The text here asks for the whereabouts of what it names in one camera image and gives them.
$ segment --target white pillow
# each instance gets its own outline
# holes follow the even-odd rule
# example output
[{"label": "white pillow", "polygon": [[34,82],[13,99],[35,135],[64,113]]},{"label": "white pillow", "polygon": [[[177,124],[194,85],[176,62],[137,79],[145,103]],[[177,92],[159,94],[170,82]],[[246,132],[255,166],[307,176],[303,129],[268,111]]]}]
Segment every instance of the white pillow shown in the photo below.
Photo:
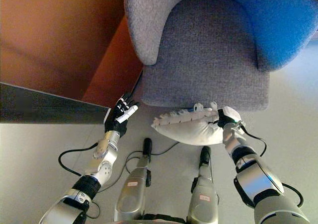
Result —
[{"label": "white pillow", "polygon": [[160,115],[160,119],[155,118],[151,126],[160,134],[184,144],[215,145],[223,140],[223,129],[216,122],[218,119],[218,106],[215,102],[211,103],[211,108],[204,108],[197,103],[193,110]]}]

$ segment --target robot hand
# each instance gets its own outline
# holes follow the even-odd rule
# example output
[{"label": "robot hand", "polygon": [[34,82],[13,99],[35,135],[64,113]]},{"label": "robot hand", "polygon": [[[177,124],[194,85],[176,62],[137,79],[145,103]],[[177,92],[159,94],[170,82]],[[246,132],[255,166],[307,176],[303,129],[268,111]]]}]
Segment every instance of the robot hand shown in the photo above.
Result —
[{"label": "robot hand", "polygon": [[125,93],[104,120],[105,135],[98,142],[85,174],[42,217],[40,224],[83,224],[86,212],[112,173],[118,141],[126,133],[127,119],[138,109],[138,102]]},{"label": "robot hand", "polygon": [[128,118],[138,110],[139,102],[131,98],[130,93],[125,93],[110,110],[104,121],[105,133],[108,131],[117,131],[120,137],[127,131]]}]

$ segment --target armchair seat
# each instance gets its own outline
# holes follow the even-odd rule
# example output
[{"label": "armchair seat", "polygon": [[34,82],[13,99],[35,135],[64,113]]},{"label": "armchair seat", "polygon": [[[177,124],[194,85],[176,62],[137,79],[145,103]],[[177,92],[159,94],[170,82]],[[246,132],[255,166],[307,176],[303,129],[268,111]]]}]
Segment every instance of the armchair seat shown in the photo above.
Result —
[{"label": "armchair seat", "polygon": [[143,101],[164,107],[216,101],[261,110],[268,83],[269,73],[257,69],[252,24],[239,3],[183,0],[165,23],[157,62],[144,68]]}]

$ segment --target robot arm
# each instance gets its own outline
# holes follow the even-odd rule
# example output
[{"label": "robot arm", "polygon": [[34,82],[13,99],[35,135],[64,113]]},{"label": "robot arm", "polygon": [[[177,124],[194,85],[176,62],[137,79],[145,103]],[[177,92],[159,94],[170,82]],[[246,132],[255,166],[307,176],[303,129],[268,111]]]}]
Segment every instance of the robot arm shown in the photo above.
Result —
[{"label": "robot arm", "polygon": [[234,185],[243,202],[255,208],[257,224],[307,224],[304,213],[287,197],[278,177],[246,143],[239,114],[232,108],[219,110],[223,144],[236,165]]},{"label": "robot arm", "polygon": [[118,141],[126,133],[127,119],[139,104],[124,94],[104,121],[105,135],[98,142],[85,174],[42,217],[40,224],[82,224],[98,190],[109,179],[117,158]]}]

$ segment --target black joint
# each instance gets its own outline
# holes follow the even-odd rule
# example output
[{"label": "black joint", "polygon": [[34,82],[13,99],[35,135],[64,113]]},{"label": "black joint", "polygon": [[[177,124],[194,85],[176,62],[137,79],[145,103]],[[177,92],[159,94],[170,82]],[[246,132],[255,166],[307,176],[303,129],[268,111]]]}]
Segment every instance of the black joint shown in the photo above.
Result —
[{"label": "black joint", "polygon": [[82,176],[72,188],[87,194],[93,200],[100,187],[97,179],[91,176]]},{"label": "black joint", "polygon": [[201,149],[201,153],[200,153],[200,164],[199,164],[199,168],[201,167],[202,164],[209,164],[210,162],[210,157],[211,157],[211,148],[208,146],[204,146]]},{"label": "black joint", "polygon": [[250,147],[243,146],[236,148],[232,153],[232,159],[236,164],[240,158],[248,155],[248,154],[256,154]]},{"label": "black joint", "polygon": [[151,171],[147,170],[146,187],[149,188],[151,185]]},{"label": "black joint", "polygon": [[197,186],[198,180],[199,180],[198,177],[193,179],[192,186],[191,186],[191,193],[193,193],[195,187]]},{"label": "black joint", "polygon": [[144,148],[143,148],[143,155],[147,156],[149,162],[151,161],[151,152],[153,150],[153,142],[150,138],[144,139]]},{"label": "black joint", "polygon": [[219,109],[219,121],[218,121],[218,126],[223,128],[227,123],[235,123],[236,121],[232,119],[231,117],[228,117],[224,115],[223,109]]},{"label": "black joint", "polygon": [[84,203],[79,203],[78,201],[75,201],[71,198],[65,198],[63,203],[72,206],[74,208],[80,209],[82,210],[84,213],[87,212],[87,210],[89,209],[89,201],[85,200]]},{"label": "black joint", "polygon": [[239,181],[237,178],[235,178],[234,180],[234,186],[236,187],[238,194],[240,195],[240,197],[242,198],[242,201],[249,207],[251,208],[255,208],[255,205],[253,203],[253,201],[247,196],[247,194],[245,193],[245,191],[242,189]]},{"label": "black joint", "polygon": [[182,218],[175,218],[164,214],[144,214],[141,220],[165,220],[173,223],[182,223],[186,224],[185,220]]},{"label": "black joint", "polygon": [[268,197],[272,197],[272,196],[279,196],[280,194],[274,190],[274,189],[267,189],[259,194],[257,194],[255,197],[254,197],[254,204],[255,206],[260,202],[262,201],[263,199],[265,198],[268,198]]}]

